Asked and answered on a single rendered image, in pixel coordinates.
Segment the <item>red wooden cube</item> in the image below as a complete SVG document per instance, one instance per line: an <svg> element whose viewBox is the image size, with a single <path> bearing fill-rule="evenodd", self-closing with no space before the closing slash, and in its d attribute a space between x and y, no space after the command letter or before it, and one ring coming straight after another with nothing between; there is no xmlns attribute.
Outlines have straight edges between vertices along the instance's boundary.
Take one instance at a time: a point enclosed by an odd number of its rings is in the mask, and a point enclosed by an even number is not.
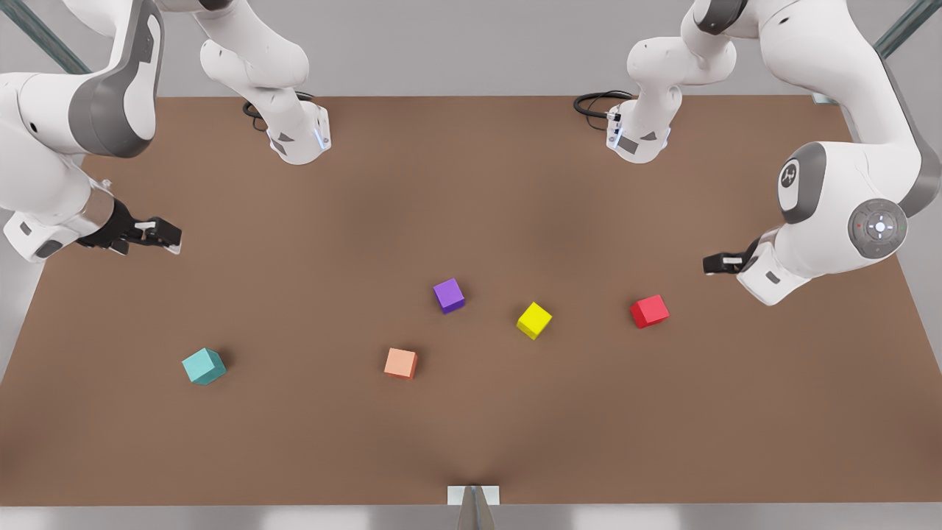
<svg viewBox="0 0 942 530"><path fill-rule="evenodd" d="M650 325L663 322L670 316L669 309L662 295L659 294L633 302L633 304L630 305L629 311L635 325L639 329L649 328Z"/></svg>

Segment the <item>blue wooden cube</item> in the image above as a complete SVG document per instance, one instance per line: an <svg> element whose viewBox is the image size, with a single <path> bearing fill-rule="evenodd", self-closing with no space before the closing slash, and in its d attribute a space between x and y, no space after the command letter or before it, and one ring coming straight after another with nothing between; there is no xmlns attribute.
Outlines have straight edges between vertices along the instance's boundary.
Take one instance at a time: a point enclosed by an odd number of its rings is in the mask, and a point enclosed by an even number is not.
<svg viewBox="0 0 942 530"><path fill-rule="evenodd" d="M227 371L221 356L209 348L202 348L181 361L191 383L208 385Z"/></svg>

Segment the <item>yellow wooden cube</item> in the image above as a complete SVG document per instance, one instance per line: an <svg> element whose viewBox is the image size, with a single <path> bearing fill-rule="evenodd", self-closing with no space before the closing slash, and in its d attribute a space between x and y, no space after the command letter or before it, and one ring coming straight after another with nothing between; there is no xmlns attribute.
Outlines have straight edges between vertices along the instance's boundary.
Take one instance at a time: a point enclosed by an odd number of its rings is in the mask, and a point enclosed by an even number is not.
<svg viewBox="0 0 942 530"><path fill-rule="evenodd" d="M536 302L532 302L517 320L516 328L527 335L529 339L535 340L542 334L552 318L548 310L545 310Z"/></svg>

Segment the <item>orange wooden cube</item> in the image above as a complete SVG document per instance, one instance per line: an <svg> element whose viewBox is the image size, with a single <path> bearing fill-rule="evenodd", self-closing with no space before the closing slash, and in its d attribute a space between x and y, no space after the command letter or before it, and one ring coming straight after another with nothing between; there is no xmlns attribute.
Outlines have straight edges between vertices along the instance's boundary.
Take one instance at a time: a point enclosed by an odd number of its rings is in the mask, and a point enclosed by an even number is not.
<svg viewBox="0 0 942 530"><path fill-rule="evenodd" d="M411 380L415 376L418 355L414 351L390 348L387 353L383 372L391 377Z"/></svg>

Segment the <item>purple wooden cube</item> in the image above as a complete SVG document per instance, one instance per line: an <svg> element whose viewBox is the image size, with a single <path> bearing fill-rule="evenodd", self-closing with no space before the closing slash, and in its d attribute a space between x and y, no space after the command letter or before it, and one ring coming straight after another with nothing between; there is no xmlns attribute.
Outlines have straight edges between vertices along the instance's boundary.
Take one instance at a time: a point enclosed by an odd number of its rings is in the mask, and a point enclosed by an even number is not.
<svg viewBox="0 0 942 530"><path fill-rule="evenodd" d="M443 313L454 312L465 305L465 298L456 278L447 279L433 287L435 298Z"/></svg>

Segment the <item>silver frame post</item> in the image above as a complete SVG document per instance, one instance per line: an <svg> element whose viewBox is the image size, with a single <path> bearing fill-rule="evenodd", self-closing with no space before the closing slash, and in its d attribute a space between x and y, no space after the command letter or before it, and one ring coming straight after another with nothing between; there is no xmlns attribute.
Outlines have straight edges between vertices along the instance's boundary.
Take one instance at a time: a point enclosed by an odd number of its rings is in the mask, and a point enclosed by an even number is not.
<svg viewBox="0 0 942 530"><path fill-rule="evenodd" d="M482 486L468 485L462 490L457 530L495 530Z"/></svg>
<svg viewBox="0 0 942 530"><path fill-rule="evenodd" d="M90 74L91 70L64 44L53 30L23 0L0 0L0 11L34 41L67 74Z"/></svg>
<svg viewBox="0 0 942 530"><path fill-rule="evenodd" d="M876 40L874 49L877 54L881 58L889 58L939 9L942 9L942 0L914 0L899 19Z"/></svg>

